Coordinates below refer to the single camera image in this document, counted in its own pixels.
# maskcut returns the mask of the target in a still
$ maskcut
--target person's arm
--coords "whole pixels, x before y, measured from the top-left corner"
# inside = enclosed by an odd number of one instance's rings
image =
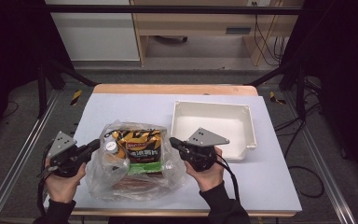
[[[215,148],[218,155],[222,155],[222,150]],[[224,168],[215,163],[209,170],[196,172],[186,161],[186,172],[193,176],[200,187],[200,196],[210,206],[211,211],[208,219],[213,224],[249,224],[248,213],[241,204],[227,195],[223,173]]]
[[[48,189],[48,211],[44,217],[39,217],[34,224],[68,224],[68,218],[75,208],[75,197],[80,179],[86,174],[86,163],[83,163],[77,174],[65,178],[57,175],[47,177],[45,183]]]

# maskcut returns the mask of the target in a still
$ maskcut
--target white cabinet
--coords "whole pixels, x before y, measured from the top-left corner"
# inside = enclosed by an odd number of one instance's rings
[[[128,0],[46,0],[49,5],[128,5]],[[72,61],[139,61],[130,13],[51,13]]]

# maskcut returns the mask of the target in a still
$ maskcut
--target white plastic tray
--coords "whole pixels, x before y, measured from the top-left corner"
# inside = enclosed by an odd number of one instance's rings
[[[229,139],[229,144],[218,146],[226,160],[243,160],[249,149],[257,146],[248,105],[176,101],[171,136],[185,141],[198,128]]]

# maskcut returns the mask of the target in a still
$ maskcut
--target snack package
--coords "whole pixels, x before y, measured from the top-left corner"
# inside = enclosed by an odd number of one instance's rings
[[[100,139],[86,170],[94,198],[147,201],[185,184],[185,165],[165,127],[116,121],[103,128]]]

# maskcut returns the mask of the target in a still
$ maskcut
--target wooden cabinet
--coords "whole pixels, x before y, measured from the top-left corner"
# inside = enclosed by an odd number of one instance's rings
[[[136,6],[225,6],[246,7],[248,0],[131,0]],[[269,7],[301,7],[304,0],[271,0]],[[254,65],[259,65],[264,38],[290,36],[297,16],[213,14],[132,14],[141,63],[145,64],[147,40],[151,35],[242,35]]]

